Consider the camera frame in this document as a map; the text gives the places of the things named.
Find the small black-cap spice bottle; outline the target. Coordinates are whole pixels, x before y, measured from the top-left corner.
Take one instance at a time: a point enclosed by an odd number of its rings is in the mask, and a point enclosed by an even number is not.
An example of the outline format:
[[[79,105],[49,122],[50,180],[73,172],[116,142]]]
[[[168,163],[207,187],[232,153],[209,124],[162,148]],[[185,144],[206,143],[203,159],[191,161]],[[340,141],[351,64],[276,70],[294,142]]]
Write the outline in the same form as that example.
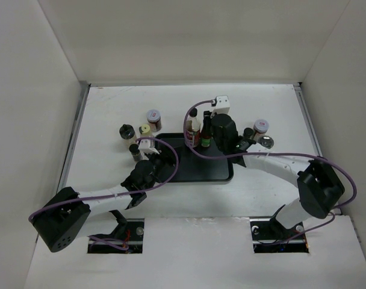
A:
[[[245,128],[243,131],[243,137],[247,140],[254,140],[255,130],[253,128]]]

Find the yellow-cap red sauce bottle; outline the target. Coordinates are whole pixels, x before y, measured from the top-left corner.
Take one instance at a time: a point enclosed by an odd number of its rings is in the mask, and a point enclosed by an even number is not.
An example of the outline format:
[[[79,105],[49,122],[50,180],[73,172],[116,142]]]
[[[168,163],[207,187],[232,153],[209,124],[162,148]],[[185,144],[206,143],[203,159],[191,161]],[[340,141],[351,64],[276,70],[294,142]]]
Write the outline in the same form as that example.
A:
[[[203,128],[201,131],[201,146],[203,148],[210,147],[211,139],[211,119],[206,118],[203,120]]]

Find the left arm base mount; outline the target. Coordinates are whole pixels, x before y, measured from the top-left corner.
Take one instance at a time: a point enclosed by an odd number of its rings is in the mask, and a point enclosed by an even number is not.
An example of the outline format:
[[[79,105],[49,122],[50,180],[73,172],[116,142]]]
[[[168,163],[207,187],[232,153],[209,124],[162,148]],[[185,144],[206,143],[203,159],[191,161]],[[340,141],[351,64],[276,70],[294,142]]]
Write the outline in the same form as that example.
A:
[[[89,254],[141,254],[143,253],[145,219],[126,219],[120,211],[108,213],[115,227],[106,234],[95,234],[88,240]]]

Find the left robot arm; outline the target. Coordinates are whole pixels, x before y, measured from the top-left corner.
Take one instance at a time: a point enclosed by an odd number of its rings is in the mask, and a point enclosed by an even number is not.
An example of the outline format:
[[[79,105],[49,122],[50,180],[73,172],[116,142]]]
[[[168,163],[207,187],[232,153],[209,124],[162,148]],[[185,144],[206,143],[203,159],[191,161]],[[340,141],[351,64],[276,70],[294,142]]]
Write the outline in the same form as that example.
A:
[[[29,221],[52,253],[65,249],[83,235],[94,243],[126,251],[130,248],[131,231],[122,211],[137,207],[149,191],[169,182],[178,170],[179,161],[177,150],[165,146],[147,154],[118,187],[93,192],[64,187],[42,209],[32,213]],[[106,223],[105,233],[85,234],[82,229],[88,219],[103,213],[114,217]]]

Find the tall black-cap sauce bottle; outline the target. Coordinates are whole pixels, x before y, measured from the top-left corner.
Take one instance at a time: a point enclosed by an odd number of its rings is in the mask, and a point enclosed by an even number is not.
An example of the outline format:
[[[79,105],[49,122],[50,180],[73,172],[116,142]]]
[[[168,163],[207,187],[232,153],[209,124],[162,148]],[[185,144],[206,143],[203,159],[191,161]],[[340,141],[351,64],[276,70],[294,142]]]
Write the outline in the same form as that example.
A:
[[[185,135],[187,137],[187,143],[195,148],[199,145],[200,142],[200,128],[201,123],[199,122],[199,119],[197,118],[197,109],[193,108],[189,114],[186,121],[186,129],[185,129]]]

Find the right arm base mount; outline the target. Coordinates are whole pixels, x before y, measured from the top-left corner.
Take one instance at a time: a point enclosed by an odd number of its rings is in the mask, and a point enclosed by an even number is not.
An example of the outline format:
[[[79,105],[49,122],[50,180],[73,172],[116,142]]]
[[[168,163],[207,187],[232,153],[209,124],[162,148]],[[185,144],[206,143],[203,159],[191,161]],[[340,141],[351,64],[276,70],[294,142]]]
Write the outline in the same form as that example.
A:
[[[302,222],[286,229],[268,218],[258,218],[250,219],[250,228],[255,253],[309,253]]]

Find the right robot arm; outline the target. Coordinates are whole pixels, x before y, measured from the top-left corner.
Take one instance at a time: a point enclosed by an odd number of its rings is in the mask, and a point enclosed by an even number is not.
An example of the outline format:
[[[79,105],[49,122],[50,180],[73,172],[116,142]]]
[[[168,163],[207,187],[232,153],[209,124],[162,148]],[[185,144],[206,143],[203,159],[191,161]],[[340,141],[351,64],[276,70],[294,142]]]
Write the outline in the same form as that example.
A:
[[[238,135],[227,114],[212,114],[209,124],[218,150],[231,162],[262,170],[298,189],[299,197],[271,217],[269,229],[274,237],[284,238],[297,223],[311,217],[324,219],[343,195],[342,182],[324,159],[276,154],[246,135]]]

